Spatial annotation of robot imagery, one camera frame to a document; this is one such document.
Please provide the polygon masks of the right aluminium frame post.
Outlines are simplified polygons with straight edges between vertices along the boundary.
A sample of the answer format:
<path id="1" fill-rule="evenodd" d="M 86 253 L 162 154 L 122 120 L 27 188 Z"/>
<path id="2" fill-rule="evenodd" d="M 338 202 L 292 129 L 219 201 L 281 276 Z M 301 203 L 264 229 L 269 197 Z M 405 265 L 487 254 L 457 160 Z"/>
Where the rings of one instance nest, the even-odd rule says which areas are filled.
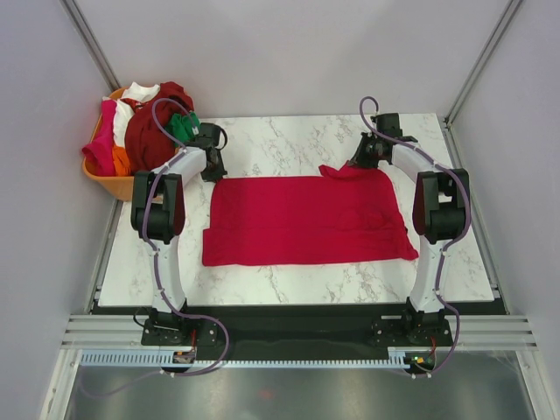
<path id="1" fill-rule="evenodd" d="M 500 14 L 497 22 L 493 26 L 489 36 L 486 39 L 477 59 L 469 71 L 462 87 L 451 104 L 449 111 L 443 118 L 444 126 L 449 130 L 459 116 L 462 108 L 465 106 L 467 99 L 471 95 L 475 85 L 479 81 L 481 75 L 489 64 L 491 58 L 494 56 L 501 41 L 506 36 L 506 33 L 514 22 L 516 15 L 524 5 L 523 0 L 509 0 L 502 13 Z"/>

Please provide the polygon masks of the left aluminium frame post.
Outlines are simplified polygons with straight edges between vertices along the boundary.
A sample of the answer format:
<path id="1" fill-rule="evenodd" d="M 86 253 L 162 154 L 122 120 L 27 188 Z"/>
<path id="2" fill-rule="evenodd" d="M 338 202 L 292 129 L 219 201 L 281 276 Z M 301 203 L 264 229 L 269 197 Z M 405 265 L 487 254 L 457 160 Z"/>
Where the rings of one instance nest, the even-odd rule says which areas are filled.
<path id="1" fill-rule="evenodd" d="M 78 2 L 76 0 L 60 0 L 59 2 L 96 64 L 101 77 L 112 91 L 117 90 L 121 86 L 120 81 Z"/>

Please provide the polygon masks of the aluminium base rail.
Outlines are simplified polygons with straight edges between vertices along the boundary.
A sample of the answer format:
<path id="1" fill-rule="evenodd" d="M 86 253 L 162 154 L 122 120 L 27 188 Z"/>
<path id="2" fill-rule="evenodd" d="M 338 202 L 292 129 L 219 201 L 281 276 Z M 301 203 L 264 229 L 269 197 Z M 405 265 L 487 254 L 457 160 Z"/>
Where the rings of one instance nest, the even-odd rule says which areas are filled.
<path id="1" fill-rule="evenodd" d="M 512 315 L 462 315 L 446 318 L 451 333 L 459 333 L 458 349 L 533 350 L 536 338 L 529 321 Z M 127 315 L 73 315 L 63 334 L 65 349 L 136 349 L 141 346 L 142 332 Z"/>

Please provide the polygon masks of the green t shirt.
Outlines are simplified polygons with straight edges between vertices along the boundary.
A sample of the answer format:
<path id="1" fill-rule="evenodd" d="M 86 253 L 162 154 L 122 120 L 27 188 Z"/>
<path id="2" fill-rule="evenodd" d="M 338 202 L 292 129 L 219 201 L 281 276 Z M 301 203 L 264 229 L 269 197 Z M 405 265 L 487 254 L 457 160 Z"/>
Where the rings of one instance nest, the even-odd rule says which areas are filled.
<path id="1" fill-rule="evenodd" d="M 194 112 L 188 115 L 174 114 L 165 130 L 182 144 L 191 142 L 200 133 L 200 120 Z"/>

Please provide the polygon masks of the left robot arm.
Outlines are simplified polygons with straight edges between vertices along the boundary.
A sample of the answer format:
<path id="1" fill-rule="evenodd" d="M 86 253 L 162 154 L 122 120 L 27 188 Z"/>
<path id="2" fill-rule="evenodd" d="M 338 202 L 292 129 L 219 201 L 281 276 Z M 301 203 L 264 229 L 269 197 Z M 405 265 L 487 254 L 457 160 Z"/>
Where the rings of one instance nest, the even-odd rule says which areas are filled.
<path id="1" fill-rule="evenodd" d="M 185 343 L 192 323 L 178 315 L 186 308 L 179 271 L 179 236 L 186 224 L 184 190 L 194 178 L 216 182 L 227 174 L 221 151 L 184 147 L 152 171 L 133 177 L 130 224 L 144 241 L 150 257 L 153 298 L 146 324 L 159 326 L 173 344 Z"/>

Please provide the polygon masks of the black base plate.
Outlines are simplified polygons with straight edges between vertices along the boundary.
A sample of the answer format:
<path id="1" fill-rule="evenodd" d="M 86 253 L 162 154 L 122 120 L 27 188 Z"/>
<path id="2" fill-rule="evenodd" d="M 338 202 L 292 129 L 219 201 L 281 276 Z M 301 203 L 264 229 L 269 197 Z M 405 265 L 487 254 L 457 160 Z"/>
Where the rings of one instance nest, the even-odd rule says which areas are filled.
<path id="1" fill-rule="evenodd" d="M 143 324 L 145 346 L 193 346 L 203 360 L 380 359 L 391 347 L 442 348 L 441 328 L 408 329 L 407 304 L 213 305 L 184 308 L 179 328 Z"/>

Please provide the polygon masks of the orange t shirt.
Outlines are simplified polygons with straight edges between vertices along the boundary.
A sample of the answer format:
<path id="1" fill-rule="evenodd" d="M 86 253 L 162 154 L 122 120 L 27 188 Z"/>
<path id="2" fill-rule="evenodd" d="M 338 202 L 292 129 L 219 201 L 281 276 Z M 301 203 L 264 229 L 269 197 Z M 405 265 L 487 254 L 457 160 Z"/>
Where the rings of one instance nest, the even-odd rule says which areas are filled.
<path id="1" fill-rule="evenodd" d="M 113 165 L 117 177 L 128 177 L 131 175 L 131 163 L 126 150 L 116 144 L 112 148 Z"/>

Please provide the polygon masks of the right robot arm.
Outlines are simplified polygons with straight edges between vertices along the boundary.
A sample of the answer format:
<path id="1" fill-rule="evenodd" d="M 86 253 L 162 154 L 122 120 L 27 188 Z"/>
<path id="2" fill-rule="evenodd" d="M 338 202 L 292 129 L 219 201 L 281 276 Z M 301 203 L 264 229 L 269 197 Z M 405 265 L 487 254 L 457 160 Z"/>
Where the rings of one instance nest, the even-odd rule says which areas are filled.
<path id="1" fill-rule="evenodd" d="M 471 226 L 469 175 L 438 163 L 411 137 L 363 132 L 350 164 L 373 169 L 381 161 L 400 169 L 416 186 L 412 222 L 420 238 L 419 261 L 400 330 L 407 342 L 417 345 L 444 323 L 448 260 Z"/>

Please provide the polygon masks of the crimson pink t shirt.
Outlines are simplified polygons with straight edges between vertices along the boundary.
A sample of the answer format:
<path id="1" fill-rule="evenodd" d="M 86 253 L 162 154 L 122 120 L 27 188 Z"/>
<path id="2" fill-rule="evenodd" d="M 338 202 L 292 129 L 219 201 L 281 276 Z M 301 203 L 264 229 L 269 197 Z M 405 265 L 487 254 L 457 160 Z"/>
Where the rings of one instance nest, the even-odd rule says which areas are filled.
<path id="1" fill-rule="evenodd" d="M 317 176 L 227 178 L 213 189 L 202 262 L 314 265 L 414 261 L 389 176 L 321 165 Z"/>

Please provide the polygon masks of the dark red t shirt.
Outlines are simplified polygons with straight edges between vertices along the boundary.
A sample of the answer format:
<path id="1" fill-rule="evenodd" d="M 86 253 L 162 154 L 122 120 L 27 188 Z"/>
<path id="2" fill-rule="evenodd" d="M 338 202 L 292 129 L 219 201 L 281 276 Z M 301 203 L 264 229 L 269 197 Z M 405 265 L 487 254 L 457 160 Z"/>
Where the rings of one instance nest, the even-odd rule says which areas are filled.
<path id="1" fill-rule="evenodd" d="M 153 103 L 160 98 L 171 98 L 184 108 L 194 110 L 193 99 L 182 86 L 173 81 L 160 85 L 158 94 L 138 109 L 128 122 L 125 150 L 132 173 L 157 168 L 175 155 L 177 145 L 160 130 L 152 117 Z"/>

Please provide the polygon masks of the aluminium frame post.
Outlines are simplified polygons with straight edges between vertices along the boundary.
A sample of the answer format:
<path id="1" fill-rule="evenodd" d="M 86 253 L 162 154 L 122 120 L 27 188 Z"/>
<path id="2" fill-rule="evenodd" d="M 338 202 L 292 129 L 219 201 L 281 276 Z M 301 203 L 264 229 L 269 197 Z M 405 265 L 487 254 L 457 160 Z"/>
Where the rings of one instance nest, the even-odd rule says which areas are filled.
<path id="1" fill-rule="evenodd" d="M 121 86 L 120 81 L 78 2 L 76 0 L 60 0 L 59 2 L 96 64 L 101 77 L 112 91 L 117 90 Z"/>
<path id="2" fill-rule="evenodd" d="M 489 64 L 491 58 L 494 56 L 501 41 L 506 36 L 506 33 L 514 22 L 516 15 L 524 5 L 523 0 L 509 0 L 502 13 L 500 14 L 497 22 L 493 26 L 489 36 L 486 39 L 477 59 L 469 71 L 462 87 L 451 104 L 449 111 L 443 118 L 444 126 L 449 130 L 459 116 L 462 108 L 465 106 L 467 99 L 471 95 L 475 85 L 479 81 L 481 75 Z"/>

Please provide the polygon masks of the white t shirt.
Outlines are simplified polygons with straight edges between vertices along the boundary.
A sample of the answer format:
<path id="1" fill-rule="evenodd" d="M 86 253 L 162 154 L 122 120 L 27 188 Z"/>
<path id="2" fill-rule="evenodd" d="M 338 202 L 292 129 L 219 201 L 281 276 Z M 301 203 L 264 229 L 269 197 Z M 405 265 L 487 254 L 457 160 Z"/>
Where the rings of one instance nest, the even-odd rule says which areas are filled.
<path id="1" fill-rule="evenodd" d="M 125 134 L 130 119 L 145 103 L 151 101 L 159 90 L 159 84 L 146 87 L 133 82 L 124 89 L 119 98 L 113 100 L 116 105 L 113 119 L 113 136 L 116 146 L 125 147 Z"/>

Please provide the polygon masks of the orange laundry basket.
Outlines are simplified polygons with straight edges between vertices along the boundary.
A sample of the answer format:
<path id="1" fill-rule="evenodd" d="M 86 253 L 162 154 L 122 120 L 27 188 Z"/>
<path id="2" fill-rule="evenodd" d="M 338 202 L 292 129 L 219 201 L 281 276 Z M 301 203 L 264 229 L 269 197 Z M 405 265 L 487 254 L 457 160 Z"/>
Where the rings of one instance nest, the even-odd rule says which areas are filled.
<path id="1" fill-rule="evenodd" d="M 108 98 L 116 100 L 121 98 L 124 90 L 128 87 L 120 87 L 114 92 L 112 92 Z M 92 131 L 90 137 L 90 143 L 97 136 L 101 126 L 102 126 L 102 115 L 99 115 L 96 125 Z M 100 186 L 102 186 L 109 194 L 111 194 L 116 200 L 123 202 L 131 201 L 133 193 L 133 182 L 134 178 L 132 176 L 128 177 L 99 177 L 96 174 L 95 166 L 88 163 L 85 158 L 82 159 L 81 169 L 85 176 L 89 179 L 95 181 Z"/>

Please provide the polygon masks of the magenta pink t shirt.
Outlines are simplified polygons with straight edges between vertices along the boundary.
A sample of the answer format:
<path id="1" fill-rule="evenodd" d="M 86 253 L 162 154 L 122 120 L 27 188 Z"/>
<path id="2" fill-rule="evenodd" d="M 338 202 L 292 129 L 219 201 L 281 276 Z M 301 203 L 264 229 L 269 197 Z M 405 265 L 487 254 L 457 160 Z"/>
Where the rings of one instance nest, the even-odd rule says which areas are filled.
<path id="1" fill-rule="evenodd" d="M 101 102 L 101 125 L 94 134 L 93 140 L 81 149 L 90 171 L 98 177 L 116 175 L 113 158 L 115 114 L 116 101 L 105 98 Z"/>

